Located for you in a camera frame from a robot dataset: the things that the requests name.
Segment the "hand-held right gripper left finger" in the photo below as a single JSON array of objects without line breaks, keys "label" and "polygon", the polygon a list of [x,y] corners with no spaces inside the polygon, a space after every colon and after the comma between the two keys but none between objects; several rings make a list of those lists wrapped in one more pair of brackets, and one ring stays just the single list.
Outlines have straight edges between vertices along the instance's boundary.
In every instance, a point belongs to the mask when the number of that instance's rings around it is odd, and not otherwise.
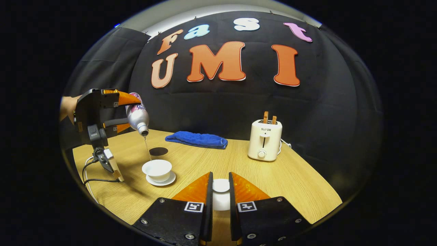
[{"label": "hand-held right gripper left finger", "polygon": [[208,172],[173,198],[157,198],[133,227],[166,246],[206,246],[212,240],[212,184]]}]

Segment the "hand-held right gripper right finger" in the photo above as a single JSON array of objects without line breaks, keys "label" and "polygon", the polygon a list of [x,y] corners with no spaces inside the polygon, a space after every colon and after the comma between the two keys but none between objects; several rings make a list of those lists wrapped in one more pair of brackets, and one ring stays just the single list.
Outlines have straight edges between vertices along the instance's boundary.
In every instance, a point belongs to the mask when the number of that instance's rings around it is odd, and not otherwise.
[{"label": "hand-held right gripper right finger", "polygon": [[311,223],[284,197],[270,197],[230,172],[231,240],[238,246],[290,246]]}]

